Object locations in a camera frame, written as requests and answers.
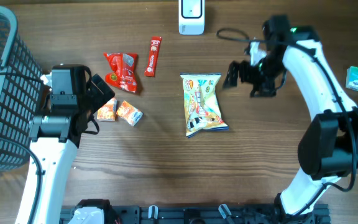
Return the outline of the orange juice carton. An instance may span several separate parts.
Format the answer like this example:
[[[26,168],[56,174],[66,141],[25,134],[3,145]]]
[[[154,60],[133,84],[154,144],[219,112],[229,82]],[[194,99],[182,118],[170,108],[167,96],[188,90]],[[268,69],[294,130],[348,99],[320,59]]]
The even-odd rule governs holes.
[[[116,106],[117,106],[117,99],[113,97],[98,110],[97,119],[100,121],[115,121]]]

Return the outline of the red crinkled snack packet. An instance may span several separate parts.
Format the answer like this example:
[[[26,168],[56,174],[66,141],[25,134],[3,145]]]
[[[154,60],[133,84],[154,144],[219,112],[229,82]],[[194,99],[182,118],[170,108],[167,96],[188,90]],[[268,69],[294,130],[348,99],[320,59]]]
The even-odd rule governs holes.
[[[137,82],[134,72],[137,56],[135,53],[104,53],[112,70],[105,75],[105,82],[113,87],[135,93]]]

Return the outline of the small orange snack packet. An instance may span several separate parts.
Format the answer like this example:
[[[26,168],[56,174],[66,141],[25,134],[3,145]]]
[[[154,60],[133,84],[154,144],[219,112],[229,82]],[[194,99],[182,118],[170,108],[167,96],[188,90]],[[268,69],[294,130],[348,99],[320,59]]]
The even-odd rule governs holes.
[[[141,112],[136,107],[132,106],[127,101],[123,101],[118,107],[116,114],[127,121],[131,126],[135,126],[143,116]]]

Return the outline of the yellow snack bag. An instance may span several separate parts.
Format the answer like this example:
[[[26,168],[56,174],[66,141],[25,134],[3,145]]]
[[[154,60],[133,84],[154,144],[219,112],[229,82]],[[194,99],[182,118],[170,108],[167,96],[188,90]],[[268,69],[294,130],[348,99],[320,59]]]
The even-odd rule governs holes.
[[[216,96],[220,73],[181,73],[184,96],[186,137],[201,130],[227,130]]]

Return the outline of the red coffee stick sachet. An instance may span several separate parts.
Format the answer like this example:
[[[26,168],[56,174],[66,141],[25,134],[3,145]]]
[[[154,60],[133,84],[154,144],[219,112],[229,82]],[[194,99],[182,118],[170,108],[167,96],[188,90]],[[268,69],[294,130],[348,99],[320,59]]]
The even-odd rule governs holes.
[[[154,77],[155,70],[157,66],[158,54],[160,51],[162,38],[159,36],[153,36],[150,41],[150,52],[149,52],[149,61],[145,69],[144,75],[146,77]]]

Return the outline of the teal white small box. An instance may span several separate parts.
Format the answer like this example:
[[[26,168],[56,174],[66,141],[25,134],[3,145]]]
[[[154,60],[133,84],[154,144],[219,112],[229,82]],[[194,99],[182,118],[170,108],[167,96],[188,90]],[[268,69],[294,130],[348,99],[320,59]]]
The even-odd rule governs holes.
[[[358,91],[358,67],[350,66],[347,69],[346,88]]]

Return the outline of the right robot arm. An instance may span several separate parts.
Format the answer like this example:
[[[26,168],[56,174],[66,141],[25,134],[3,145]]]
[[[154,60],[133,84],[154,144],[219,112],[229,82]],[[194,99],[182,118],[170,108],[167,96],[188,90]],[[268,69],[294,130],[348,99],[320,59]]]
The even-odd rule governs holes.
[[[244,218],[268,223],[327,223],[328,209],[318,206],[329,188],[349,177],[341,192],[353,189],[358,170],[358,107],[342,89],[311,26],[293,27],[285,15],[262,26],[262,40],[239,30],[249,60],[232,62],[224,88],[250,83],[251,97],[274,97],[278,77],[292,75],[308,107],[311,123],[297,149],[300,168],[290,185],[270,205],[245,206]]]

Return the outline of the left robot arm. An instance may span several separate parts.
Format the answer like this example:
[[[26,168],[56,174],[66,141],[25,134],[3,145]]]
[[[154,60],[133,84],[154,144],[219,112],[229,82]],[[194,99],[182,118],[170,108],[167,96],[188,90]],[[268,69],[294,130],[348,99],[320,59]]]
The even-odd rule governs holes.
[[[56,65],[30,125],[30,162],[16,223],[58,223],[71,165],[88,123],[114,92],[85,65]]]

